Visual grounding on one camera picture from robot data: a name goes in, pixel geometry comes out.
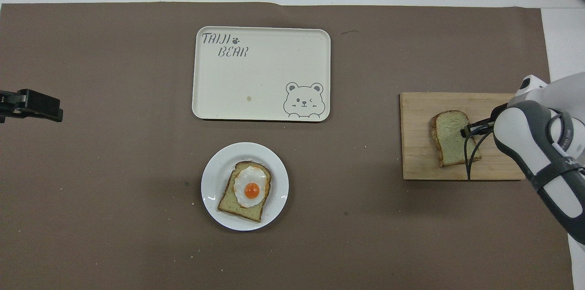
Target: black strap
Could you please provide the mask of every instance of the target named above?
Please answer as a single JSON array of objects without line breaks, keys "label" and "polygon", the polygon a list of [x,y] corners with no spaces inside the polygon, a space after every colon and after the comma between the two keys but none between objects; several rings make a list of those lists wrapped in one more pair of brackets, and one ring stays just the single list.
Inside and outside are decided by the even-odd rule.
[{"label": "black strap", "polygon": [[530,183],[532,187],[538,192],[540,188],[548,184],[550,180],[562,175],[567,171],[583,169],[574,158],[567,156],[552,161],[549,165],[540,170],[532,179]]}]

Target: brown tablecloth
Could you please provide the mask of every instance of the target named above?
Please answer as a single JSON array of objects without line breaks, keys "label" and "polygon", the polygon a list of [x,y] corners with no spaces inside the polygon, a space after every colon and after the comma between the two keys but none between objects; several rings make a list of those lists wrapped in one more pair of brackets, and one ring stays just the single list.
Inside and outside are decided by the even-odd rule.
[{"label": "brown tablecloth", "polygon": [[[197,119],[206,25],[326,30],[330,117]],[[4,4],[0,89],[60,98],[64,119],[0,125],[0,287],[570,288],[566,232],[528,182],[401,177],[400,92],[515,92],[528,74],[549,78],[537,9]],[[207,161],[242,141],[290,176],[252,232],[200,195]]]}]

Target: bear drawing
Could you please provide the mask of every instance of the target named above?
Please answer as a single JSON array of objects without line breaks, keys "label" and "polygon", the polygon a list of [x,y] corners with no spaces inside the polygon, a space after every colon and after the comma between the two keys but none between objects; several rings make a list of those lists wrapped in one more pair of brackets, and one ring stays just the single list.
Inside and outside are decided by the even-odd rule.
[{"label": "bear drawing", "polygon": [[287,84],[287,99],[284,111],[289,118],[320,118],[325,111],[323,102],[323,86],[313,83],[311,86],[299,86],[295,82]]}]

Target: white tray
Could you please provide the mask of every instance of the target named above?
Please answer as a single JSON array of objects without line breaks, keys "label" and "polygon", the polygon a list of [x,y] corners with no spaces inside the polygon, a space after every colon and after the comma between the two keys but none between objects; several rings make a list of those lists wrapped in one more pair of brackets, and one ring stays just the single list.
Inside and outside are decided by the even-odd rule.
[{"label": "white tray", "polygon": [[330,113],[330,36],[320,29],[203,27],[193,113],[202,119],[320,122]]}]

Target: slice of bread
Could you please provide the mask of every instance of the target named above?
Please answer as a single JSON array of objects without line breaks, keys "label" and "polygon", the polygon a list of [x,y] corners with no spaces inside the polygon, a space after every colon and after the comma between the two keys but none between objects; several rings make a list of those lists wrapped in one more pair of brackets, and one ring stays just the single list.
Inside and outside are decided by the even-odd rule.
[{"label": "slice of bread", "polygon": [[[247,169],[249,166],[259,167],[266,175],[266,191],[264,198],[257,205],[244,208],[238,203],[236,194],[234,194],[234,182],[241,171]],[[265,166],[255,163],[253,161],[241,161],[236,164],[232,175],[229,176],[228,184],[223,191],[223,197],[219,201],[218,210],[231,213],[232,215],[240,215],[246,219],[261,222],[262,211],[268,194],[270,192],[270,182],[272,181],[272,174]]]},{"label": "slice of bread", "polygon": [[[449,166],[465,163],[463,146],[465,138],[460,130],[469,124],[466,113],[462,111],[444,111],[431,119],[431,135],[435,140],[439,151],[439,166]],[[468,156],[471,155],[475,140],[468,140]],[[481,159],[479,151],[476,152],[474,161]]]}]

